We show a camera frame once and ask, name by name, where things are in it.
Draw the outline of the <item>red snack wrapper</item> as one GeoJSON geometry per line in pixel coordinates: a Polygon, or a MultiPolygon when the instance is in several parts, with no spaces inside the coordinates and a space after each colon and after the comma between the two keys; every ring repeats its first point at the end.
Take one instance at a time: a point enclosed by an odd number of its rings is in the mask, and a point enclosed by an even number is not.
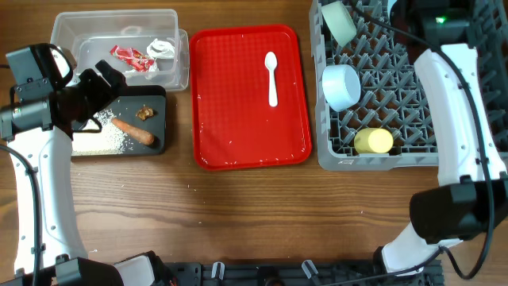
{"type": "Polygon", "coordinates": [[[136,72],[150,72],[156,67],[156,61],[135,48],[121,48],[114,45],[110,54],[128,64],[136,72]]]}

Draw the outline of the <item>brown food scrap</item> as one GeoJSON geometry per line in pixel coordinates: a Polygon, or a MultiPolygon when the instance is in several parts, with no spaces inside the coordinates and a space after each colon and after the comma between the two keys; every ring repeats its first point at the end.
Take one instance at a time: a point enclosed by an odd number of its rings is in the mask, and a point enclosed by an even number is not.
{"type": "Polygon", "coordinates": [[[136,117],[141,121],[145,121],[149,118],[152,118],[156,115],[156,112],[149,106],[143,106],[136,112],[136,117]]]}

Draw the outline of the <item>white tissue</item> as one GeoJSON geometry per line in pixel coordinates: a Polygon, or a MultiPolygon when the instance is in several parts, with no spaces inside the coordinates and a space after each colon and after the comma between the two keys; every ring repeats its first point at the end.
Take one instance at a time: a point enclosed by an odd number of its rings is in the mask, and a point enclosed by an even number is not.
{"type": "Polygon", "coordinates": [[[133,77],[137,72],[157,72],[157,60],[173,60],[175,58],[175,46],[170,41],[161,41],[157,38],[148,45],[146,53],[143,54],[134,48],[130,49],[132,53],[132,69],[127,71],[127,77],[133,77]]]}

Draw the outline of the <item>white rice pile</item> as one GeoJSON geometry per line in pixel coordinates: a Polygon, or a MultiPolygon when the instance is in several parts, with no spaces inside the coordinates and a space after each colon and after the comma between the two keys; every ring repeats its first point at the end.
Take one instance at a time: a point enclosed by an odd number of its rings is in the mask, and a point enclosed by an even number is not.
{"type": "Polygon", "coordinates": [[[125,151],[124,140],[127,134],[118,129],[112,122],[117,115],[111,109],[106,109],[94,115],[101,123],[100,133],[74,133],[72,142],[72,156],[98,156],[122,154],[125,151]]]}

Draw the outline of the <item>orange carrot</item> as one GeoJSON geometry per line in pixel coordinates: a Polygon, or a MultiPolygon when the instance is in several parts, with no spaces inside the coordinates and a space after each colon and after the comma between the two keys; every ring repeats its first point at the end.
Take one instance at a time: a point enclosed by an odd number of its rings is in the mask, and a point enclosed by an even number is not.
{"type": "Polygon", "coordinates": [[[146,130],[131,126],[118,118],[112,118],[111,122],[121,131],[127,133],[143,145],[152,145],[155,142],[155,136],[146,130]]]}

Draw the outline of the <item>white plastic spoon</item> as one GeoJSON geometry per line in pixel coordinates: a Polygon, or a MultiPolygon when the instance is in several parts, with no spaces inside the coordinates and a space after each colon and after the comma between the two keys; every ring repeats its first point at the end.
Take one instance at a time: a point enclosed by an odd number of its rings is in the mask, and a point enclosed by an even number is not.
{"type": "Polygon", "coordinates": [[[278,66],[278,61],[276,55],[273,52],[268,52],[265,56],[264,64],[269,76],[268,102],[271,107],[277,107],[278,95],[275,82],[275,69],[278,66]]]}

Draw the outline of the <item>light blue bowl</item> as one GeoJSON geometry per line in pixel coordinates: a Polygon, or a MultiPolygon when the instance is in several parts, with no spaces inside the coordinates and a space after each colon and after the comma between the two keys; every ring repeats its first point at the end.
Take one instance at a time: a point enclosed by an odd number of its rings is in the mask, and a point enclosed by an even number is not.
{"type": "Polygon", "coordinates": [[[347,64],[327,66],[322,74],[322,89],[326,102],[336,112],[347,110],[360,101],[360,78],[347,64]]]}

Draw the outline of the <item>pale green bowl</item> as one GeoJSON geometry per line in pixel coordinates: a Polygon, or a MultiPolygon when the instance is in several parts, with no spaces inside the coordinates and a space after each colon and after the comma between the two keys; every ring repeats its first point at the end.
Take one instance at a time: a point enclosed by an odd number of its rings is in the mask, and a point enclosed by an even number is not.
{"type": "Polygon", "coordinates": [[[321,13],[339,46],[345,47],[356,37],[356,25],[342,2],[332,2],[324,5],[321,8],[321,13]]]}

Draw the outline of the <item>yellow plastic cup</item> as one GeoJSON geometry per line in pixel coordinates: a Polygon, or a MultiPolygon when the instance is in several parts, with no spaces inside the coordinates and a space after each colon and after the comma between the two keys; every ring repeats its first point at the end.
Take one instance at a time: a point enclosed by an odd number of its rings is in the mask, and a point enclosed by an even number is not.
{"type": "Polygon", "coordinates": [[[388,153],[393,146],[392,134],[382,128],[362,129],[354,138],[354,148],[358,153],[388,153]]]}

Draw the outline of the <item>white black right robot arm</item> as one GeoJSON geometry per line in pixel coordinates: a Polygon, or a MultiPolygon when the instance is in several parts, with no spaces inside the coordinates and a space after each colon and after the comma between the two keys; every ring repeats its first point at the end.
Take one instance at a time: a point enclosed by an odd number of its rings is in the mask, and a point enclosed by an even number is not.
{"type": "Polygon", "coordinates": [[[410,200],[410,224],[380,250],[383,267],[411,275],[483,234],[478,263],[507,216],[507,169],[495,147],[479,84],[472,1],[392,1],[390,28],[428,102],[438,151],[437,188],[410,200]]]}

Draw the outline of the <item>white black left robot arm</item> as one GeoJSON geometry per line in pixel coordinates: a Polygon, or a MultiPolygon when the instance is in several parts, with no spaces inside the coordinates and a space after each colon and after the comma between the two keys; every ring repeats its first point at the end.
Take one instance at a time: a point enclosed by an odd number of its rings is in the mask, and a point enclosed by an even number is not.
{"type": "Polygon", "coordinates": [[[164,95],[156,85],[129,86],[99,61],[72,82],[68,51],[32,44],[9,52],[16,83],[1,108],[1,148],[13,162],[19,221],[15,285],[176,285],[152,251],[115,264],[92,261],[79,235],[71,192],[75,134],[123,95],[164,95]]]}

